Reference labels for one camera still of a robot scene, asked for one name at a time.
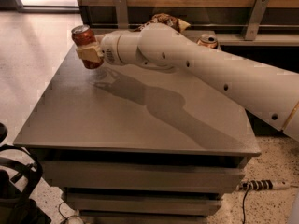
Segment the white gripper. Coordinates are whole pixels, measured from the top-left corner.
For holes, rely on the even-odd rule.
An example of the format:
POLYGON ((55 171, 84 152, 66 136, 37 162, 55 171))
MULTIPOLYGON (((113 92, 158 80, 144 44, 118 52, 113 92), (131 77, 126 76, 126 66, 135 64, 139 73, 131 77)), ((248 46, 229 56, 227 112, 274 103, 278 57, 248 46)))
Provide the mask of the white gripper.
POLYGON ((118 43, 121 33, 115 31, 108 34, 96 35, 97 42, 76 48, 78 57, 81 60, 101 63, 104 60, 111 65, 122 65, 122 61, 118 54, 118 43))

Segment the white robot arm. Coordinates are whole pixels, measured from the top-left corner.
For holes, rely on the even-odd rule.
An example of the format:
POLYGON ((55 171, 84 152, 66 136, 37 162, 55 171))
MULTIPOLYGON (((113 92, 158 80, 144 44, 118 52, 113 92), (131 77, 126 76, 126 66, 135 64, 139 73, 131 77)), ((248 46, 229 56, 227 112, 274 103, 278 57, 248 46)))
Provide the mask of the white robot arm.
POLYGON ((72 30, 83 61, 114 65, 154 64, 191 72, 250 113, 299 140, 299 74, 198 45, 175 29, 151 23, 139 32, 95 35, 87 25, 72 30))

